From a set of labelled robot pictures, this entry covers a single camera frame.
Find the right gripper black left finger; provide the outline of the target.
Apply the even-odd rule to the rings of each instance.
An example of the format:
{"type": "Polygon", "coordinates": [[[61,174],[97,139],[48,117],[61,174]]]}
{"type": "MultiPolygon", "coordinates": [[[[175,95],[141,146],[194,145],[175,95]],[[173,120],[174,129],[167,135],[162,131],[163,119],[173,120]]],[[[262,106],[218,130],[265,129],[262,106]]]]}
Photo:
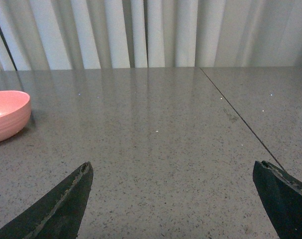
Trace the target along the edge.
{"type": "Polygon", "coordinates": [[[0,229],[0,239],[75,239],[88,203],[94,170],[85,162],[0,229]]]}

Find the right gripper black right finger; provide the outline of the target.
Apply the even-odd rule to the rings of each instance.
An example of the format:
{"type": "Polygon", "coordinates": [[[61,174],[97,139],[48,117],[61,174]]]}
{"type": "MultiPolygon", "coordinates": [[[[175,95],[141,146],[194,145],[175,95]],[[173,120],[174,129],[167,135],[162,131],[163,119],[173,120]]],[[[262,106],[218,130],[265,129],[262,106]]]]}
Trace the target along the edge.
{"type": "Polygon", "coordinates": [[[253,182],[281,239],[302,239],[302,182],[267,161],[255,161],[253,182]]]}

